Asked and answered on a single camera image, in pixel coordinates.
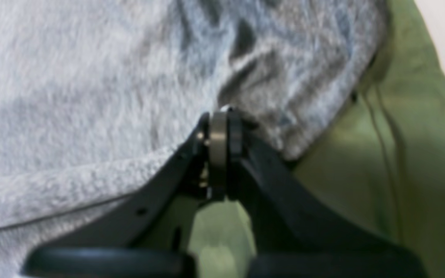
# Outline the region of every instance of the gray fleece blanket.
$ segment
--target gray fleece blanket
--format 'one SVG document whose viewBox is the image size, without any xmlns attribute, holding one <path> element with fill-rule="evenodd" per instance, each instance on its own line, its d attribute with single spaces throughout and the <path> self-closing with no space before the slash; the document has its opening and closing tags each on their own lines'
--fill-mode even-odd
<svg viewBox="0 0 445 278">
<path fill-rule="evenodd" d="M 330 124 L 383 0 L 0 0 L 0 278 L 138 190 L 205 111 L 284 159 Z"/>
</svg>

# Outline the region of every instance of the gray fabric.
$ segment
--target gray fabric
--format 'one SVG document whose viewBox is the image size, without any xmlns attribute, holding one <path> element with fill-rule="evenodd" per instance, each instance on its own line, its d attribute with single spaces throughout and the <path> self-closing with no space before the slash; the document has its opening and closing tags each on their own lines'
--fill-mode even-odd
<svg viewBox="0 0 445 278">
<path fill-rule="evenodd" d="M 237 106 L 299 157 L 386 20 L 383 0 L 0 0 L 0 277 L 140 188 L 204 111 Z"/>
</svg>

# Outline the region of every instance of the green surface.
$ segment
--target green surface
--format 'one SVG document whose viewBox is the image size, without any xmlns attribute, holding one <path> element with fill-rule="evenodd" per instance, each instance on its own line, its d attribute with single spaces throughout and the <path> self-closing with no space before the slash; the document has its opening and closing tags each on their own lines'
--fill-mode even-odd
<svg viewBox="0 0 445 278">
<path fill-rule="evenodd" d="M 445 76 L 414 2 L 389 3 L 389 39 L 356 102 L 293 173 L 331 209 L 445 278 Z M 191 250 L 202 277 L 245 275 L 253 254 L 245 217 L 229 203 L 200 213 Z"/>
</svg>

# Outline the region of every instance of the green fabric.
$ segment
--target green fabric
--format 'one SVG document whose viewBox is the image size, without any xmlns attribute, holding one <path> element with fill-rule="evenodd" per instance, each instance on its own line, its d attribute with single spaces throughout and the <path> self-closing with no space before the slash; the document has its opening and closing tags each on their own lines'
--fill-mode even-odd
<svg viewBox="0 0 445 278">
<path fill-rule="evenodd" d="M 356 102 L 292 170 L 331 209 L 445 278 L 445 76 L 414 2 L 389 2 L 390 36 Z M 201 212 L 190 247 L 201 276 L 245 276 L 249 229 L 235 204 Z"/>
</svg>

